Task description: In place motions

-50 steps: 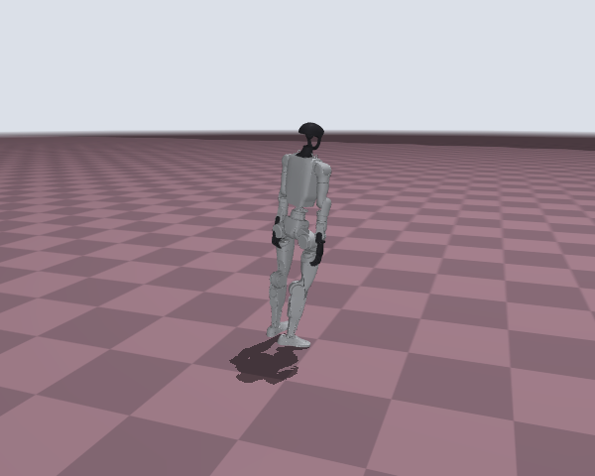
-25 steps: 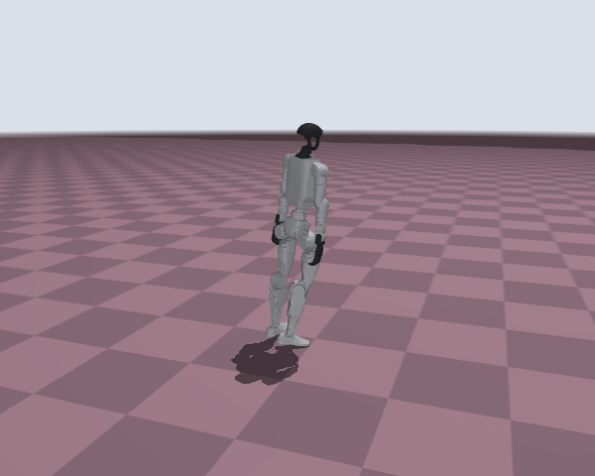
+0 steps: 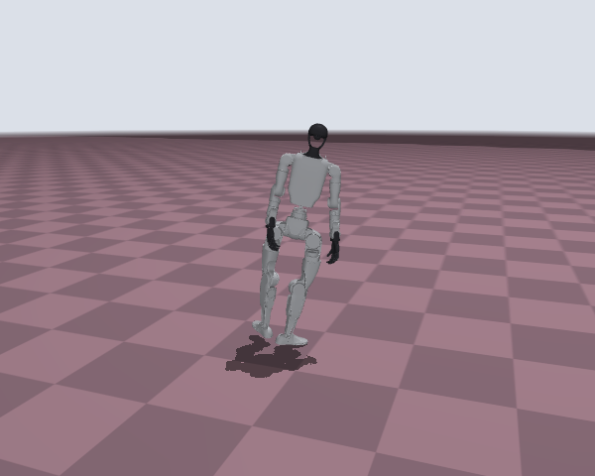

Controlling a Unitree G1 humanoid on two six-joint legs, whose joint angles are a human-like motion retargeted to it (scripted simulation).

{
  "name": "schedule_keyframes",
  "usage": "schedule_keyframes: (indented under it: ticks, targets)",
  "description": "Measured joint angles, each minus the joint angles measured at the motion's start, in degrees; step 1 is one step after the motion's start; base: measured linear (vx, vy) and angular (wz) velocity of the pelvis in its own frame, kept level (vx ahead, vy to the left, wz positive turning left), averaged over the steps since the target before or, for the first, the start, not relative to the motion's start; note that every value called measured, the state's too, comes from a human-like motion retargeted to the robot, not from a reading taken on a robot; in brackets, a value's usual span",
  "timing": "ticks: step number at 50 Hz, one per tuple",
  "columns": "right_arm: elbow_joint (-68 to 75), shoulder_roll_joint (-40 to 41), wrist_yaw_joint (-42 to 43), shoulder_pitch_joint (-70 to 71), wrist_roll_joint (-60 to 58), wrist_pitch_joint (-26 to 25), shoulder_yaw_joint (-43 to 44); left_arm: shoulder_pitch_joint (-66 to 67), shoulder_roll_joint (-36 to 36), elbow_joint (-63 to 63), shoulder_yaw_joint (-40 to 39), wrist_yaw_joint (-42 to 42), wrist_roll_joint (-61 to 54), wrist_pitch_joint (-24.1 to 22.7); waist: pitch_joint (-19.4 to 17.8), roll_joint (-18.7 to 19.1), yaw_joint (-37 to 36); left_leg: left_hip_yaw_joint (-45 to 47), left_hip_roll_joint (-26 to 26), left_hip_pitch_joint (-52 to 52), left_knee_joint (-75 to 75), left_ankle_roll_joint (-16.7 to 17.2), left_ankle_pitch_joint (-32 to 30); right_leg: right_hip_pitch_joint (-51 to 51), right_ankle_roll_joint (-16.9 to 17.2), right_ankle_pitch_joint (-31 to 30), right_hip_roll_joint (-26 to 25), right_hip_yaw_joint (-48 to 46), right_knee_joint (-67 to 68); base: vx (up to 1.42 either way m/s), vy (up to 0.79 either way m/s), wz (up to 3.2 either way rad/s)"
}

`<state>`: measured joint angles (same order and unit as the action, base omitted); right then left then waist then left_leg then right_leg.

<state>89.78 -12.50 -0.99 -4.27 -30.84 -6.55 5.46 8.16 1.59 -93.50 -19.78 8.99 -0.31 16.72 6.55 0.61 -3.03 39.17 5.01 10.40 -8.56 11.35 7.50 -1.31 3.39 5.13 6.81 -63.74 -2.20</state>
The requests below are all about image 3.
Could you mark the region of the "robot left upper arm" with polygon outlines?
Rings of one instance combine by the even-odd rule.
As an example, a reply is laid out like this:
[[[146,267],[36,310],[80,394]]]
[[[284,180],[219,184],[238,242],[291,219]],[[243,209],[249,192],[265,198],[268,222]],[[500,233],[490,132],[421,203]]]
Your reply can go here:
[[[275,196],[281,197],[285,194],[284,185],[288,177],[288,166],[292,165],[295,156],[296,154],[283,154],[281,156],[276,174]]]

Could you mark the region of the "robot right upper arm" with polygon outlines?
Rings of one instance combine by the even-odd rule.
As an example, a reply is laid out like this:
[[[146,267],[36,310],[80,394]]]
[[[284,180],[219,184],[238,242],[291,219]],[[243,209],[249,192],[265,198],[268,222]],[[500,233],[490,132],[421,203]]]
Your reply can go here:
[[[327,173],[332,177],[329,180],[330,197],[327,198],[327,206],[329,208],[338,208],[338,198],[341,188],[341,170],[338,166],[328,162]]]

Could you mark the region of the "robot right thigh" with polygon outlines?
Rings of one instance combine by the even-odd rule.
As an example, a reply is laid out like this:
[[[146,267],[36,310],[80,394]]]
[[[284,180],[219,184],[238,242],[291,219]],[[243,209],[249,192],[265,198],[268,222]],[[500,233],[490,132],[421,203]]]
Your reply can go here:
[[[302,259],[301,277],[289,283],[290,293],[292,293],[292,288],[296,283],[302,283],[306,291],[313,282],[321,263],[319,259],[322,245],[321,235],[317,231],[307,227],[304,240],[305,249],[304,258]]]

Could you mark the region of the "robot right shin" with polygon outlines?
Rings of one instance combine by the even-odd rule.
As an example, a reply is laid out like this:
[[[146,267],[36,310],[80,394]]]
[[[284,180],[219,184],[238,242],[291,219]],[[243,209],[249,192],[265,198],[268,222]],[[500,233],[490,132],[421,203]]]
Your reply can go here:
[[[286,308],[287,322],[284,333],[286,334],[286,337],[293,337],[293,332],[298,322],[297,319],[301,314],[305,302],[307,290],[305,291],[305,287],[302,283],[296,283],[292,288],[292,293],[288,295]]]

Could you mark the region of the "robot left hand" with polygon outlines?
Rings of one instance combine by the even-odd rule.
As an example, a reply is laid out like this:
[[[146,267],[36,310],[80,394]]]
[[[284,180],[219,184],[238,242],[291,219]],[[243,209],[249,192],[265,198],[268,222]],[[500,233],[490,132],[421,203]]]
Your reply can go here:
[[[270,223],[268,225],[266,225],[267,229],[267,240],[268,240],[268,244],[269,244],[269,248],[272,249],[273,251],[278,251],[279,248],[277,247],[281,247],[279,245],[276,244],[275,239],[274,239],[274,228],[276,227],[276,223],[275,223],[275,218],[274,217],[270,217],[269,219]]]

